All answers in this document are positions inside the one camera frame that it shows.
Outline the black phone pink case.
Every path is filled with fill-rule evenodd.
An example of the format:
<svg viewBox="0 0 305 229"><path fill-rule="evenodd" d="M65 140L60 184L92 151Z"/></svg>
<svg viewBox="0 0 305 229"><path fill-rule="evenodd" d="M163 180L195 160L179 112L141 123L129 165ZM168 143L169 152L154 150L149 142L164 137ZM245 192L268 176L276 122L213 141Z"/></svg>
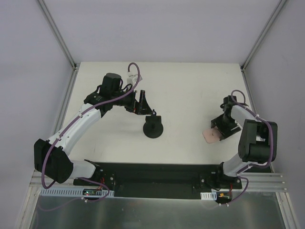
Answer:
<svg viewBox="0 0 305 229"><path fill-rule="evenodd" d="M203 131L203 137L208 144L220 141L222 134L217 127L209 128Z"/></svg>

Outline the black phone stand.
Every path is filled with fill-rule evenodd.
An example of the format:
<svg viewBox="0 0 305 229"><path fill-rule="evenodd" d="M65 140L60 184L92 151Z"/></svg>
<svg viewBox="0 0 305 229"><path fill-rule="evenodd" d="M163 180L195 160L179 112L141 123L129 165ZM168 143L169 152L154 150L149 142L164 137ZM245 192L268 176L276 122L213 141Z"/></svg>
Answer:
<svg viewBox="0 0 305 229"><path fill-rule="evenodd" d="M148 115L145 118L143 133L152 139L160 137L163 133L162 117L157 115L154 109L152 110L152 115Z"/></svg>

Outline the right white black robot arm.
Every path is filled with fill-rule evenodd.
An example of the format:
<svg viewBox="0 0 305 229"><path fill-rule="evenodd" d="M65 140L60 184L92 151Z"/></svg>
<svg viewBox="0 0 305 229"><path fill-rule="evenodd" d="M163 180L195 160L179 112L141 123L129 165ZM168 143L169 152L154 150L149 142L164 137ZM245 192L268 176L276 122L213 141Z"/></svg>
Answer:
<svg viewBox="0 0 305 229"><path fill-rule="evenodd" d="M229 95L220 105L223 113L211 121L212 136L220 141L241 132L237 153L220 164L221 173L214 176L219 188L226 188L232 178L252 167L266 168L276 158L277 130L275 122L268 122L246 104Z"/></svg>

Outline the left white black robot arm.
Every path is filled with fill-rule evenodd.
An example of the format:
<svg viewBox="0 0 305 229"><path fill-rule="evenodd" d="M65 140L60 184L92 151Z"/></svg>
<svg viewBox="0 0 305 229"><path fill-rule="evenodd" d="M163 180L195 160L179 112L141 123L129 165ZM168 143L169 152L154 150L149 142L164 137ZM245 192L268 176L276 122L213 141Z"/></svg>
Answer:
<svg viewBox="0 0 305 229"><path fill-rule="evenodd" d="M152 120L156 112L145 98L145 91L136 99L135 87L141 80L139 74L129 75L127 85L122 87L122 78L107 73L95 91L90 93L77 114L61 130L47 140L38 139L34 144L34 165L41 175L53 182L64 183L69 178L83 177L91 186L100 182L101 175L89 161L71 161L69 154L83 134L114 106L124 107L127 112L146 116Z"/></svg>

